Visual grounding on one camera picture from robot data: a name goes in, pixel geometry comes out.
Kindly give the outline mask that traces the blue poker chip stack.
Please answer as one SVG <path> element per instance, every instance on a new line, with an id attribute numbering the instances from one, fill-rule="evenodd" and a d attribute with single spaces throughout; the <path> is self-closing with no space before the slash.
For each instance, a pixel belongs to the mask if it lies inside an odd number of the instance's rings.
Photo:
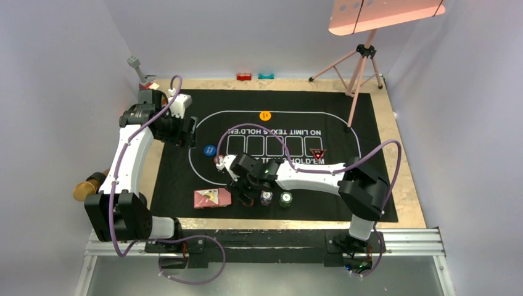
<path id="1" fill-rule="evenodd" d="M 260 203 L 264 206 L 268 206 L 273 199 L 273 193 L 271 191 L 261 191 Z"/>

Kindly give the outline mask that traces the blue round dealer button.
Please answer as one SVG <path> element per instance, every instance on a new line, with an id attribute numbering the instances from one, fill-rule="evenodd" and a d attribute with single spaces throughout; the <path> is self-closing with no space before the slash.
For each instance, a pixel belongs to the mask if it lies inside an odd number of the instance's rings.
<path id="1" fill-rule="evenodd" d="M 217 148 L 214 145 L 207 145 L 204 147 L 204 154 L 208 157 L 214 157 L 217 153 Z"/>

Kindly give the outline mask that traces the orange round button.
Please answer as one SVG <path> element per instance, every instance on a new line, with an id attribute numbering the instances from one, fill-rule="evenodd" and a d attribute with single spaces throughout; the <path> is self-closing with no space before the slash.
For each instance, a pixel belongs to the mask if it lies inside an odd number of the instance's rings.
<path id="1" fill-rule="evenodd" d="M 271 120 L 272 114 L 271 112 L 264 110 L 259 113 L 259 118 L 261 121 L 269 121 Z"/>

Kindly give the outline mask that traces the red triangular button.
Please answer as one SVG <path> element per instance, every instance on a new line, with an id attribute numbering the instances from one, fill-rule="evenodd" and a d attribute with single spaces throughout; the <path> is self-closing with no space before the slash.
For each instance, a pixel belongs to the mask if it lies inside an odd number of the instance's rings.
<path id="1" fill-rule="evenodd" d="M 325 150 L 325 149 L 312 149 L 312 148 L 311 148 L 311 149 L 310 149 L 310 152 L 311 152 L 312 157 L 313 157 L 316 161 L 320 161 L 320 160 L 323 159 L 326 150 Z"/>

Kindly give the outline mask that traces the red poker chip stack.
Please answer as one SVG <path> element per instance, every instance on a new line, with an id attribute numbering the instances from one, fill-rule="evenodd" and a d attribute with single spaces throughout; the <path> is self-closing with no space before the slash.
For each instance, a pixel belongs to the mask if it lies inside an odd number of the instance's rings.
<path id="1" fill-rule="evenodd" d="M 247 195 L 241 195 L 239 197 L 239 200 L 241 201 L 241 203 L 245 206 L 245 207 L 251 207 L 254 203 L 254 200 L 253 198 L 247 196 Z"/>

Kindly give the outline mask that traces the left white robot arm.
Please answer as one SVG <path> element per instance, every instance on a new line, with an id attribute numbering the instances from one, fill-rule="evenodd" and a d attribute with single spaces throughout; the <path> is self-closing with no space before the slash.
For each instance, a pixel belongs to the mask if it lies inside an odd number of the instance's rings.
<path id="1" fill-rule="evenodd" d="M 89 194 L 84 208 L 97 238 L 103 242 L 160 239 L 168 252 L 177 252 L 184 236 L 176 218 L 151 214 L 140 193 L 142 169 L 154 140 L 178 147 L 196 145 L 196 117 L 186 117 L 192 97 L 169 95 L 156 89 L 139 91 L 139 102 L 119 118 L 119 140 L 112 165 L 95 194 Z"/>

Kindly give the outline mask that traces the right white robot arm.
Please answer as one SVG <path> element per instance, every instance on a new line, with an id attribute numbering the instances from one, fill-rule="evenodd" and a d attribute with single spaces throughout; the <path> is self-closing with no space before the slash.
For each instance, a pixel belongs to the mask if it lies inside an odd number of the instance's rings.
<path id="1" fill-rule="evenodd" d="M 230 177 L 226 190 L 246 205 L 265 192 L 305 190 L 339 196 L 352 213 L 346 242 L 355 251 L 369 245 L 390 195 L 387 178 L 358 157 L 346 163 L 317 165 L 283 159 L 264 162 L 239 154 L 218 157 L 215 165 Z"/>

